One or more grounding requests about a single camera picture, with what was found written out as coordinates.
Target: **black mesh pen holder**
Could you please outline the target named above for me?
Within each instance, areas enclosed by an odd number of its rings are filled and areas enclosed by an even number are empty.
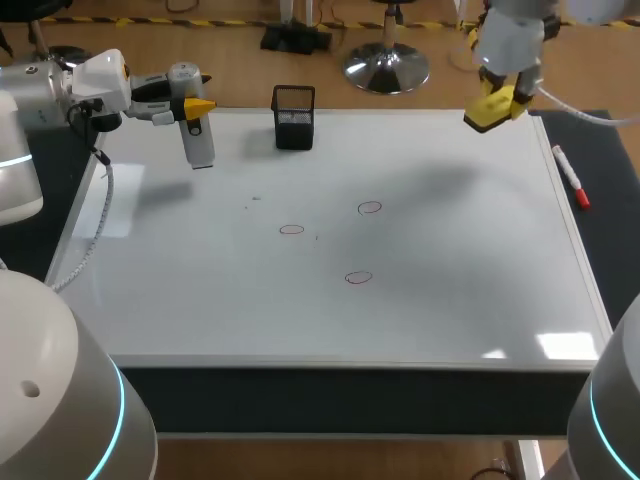
[[[276,122],[276,147],[280,150],[311,150],[313,147],[314,87],[276,85],[271,110]]]

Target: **marker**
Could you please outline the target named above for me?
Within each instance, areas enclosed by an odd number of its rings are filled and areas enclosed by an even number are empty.
[[[591,207],[591,202],[589,202],[589,197],[587,197],[587,192],[585,192],[584,189],[582,188],[580,179],[578,178],[578,176],[576,175],[576,172],[571,167],[571,164],[569,163],[569,159],[564,154],[564,152],[562,151],[559,145],[556,145],[555,147],[553,147],[551,151],[553,152],[553,156],[555,157],[556,161],[560,165],[562,172],[565,174],[565,176],[569,180],[569,183],[571,184],[573,189],[576,191],[576,200],[578,201],[578,205],[580,205],[580,208],[582,210],[588,210]]]

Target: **whiteboard surface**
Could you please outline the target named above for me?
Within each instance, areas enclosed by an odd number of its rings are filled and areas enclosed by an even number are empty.
[[[610,327],[536,121],[321,111],[313,150],[281,152],[271,112],[217,111],[192,171],[177,126],[124,119],[63,297],[120,366],[589,368]]]

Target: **red circle drawing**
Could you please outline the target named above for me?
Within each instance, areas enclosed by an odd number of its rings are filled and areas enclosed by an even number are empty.
[[[304,232],[304,227],[301,225],[285,225],[280,227],[280,233],[282,235],[298,235]]]
[[[351,285],[361,285],[367,283],[373,278],[373,274],[369,272],[353,272],[348,274],[344,279]]]
[[[376,213],[382,209],[380,202],[364,202],[358,205],[358,213],[364,215],[365,213]]]

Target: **chrome chair base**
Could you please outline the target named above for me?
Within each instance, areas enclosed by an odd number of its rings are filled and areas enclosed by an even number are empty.
[[[368,43],[354,49],[344,74],[356,87],[383,95],[410,92],[429,79],[429,60],[415,48]]]

